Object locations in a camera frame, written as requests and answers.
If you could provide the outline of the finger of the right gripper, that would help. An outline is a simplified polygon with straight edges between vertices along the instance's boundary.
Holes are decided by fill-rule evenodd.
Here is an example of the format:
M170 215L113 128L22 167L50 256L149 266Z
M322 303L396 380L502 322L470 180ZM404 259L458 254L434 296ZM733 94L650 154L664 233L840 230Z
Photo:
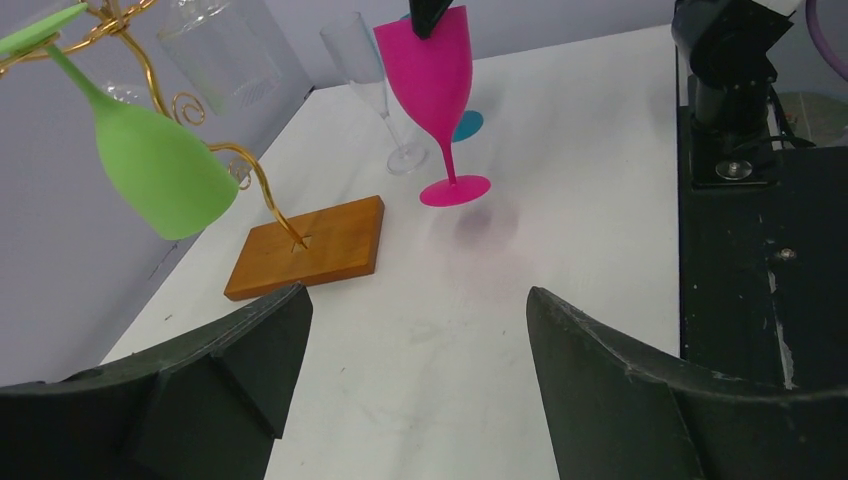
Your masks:
M416 36L428 39L452 3L452 0L410 0L409 14Z

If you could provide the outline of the clear patterned wine glass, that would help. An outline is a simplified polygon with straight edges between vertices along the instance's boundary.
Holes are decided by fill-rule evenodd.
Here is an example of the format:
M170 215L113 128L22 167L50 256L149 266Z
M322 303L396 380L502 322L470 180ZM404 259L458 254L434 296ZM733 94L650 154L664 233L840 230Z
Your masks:
M172 1L157 39L217 115L249 107L282 84L237 1Z

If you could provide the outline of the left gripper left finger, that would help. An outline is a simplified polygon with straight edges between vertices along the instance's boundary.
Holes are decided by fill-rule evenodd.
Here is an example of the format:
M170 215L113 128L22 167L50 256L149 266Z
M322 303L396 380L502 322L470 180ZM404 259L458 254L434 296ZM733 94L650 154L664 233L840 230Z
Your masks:
M261 479L313 305L293 284L64 380L1 391L5 479Z

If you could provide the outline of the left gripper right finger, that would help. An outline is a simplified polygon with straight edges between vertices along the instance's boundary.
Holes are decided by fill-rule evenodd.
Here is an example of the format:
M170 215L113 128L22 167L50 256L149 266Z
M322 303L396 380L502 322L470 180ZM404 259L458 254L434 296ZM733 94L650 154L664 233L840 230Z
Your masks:
M789 391L671 356L532 288L526 319L563 479L843 479L845 387Z

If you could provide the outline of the green plastic wine glass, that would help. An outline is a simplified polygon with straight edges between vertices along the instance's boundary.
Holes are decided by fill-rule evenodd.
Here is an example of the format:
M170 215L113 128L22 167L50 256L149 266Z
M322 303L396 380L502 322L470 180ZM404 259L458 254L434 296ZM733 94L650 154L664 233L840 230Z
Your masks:
M51 37L86 8L64 8L5 36L1 51L44 50L87 98L99 158L115 190L162 238L190 237L226 212L238 184L193 132L107 95L52 44Z

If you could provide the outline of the pink plastic wine glass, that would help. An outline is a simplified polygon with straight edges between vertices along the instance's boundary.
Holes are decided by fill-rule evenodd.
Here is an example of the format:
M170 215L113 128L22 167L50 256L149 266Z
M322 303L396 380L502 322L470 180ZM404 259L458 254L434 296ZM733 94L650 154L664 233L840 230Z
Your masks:
M379 25L373 32L397 101L442 152L447 178L422 190L420 201L450 207L486 194L490 181L480 175L458 175L452 154L453 135L472 88L467 8L448 8L427 39L414 33L411 18Z

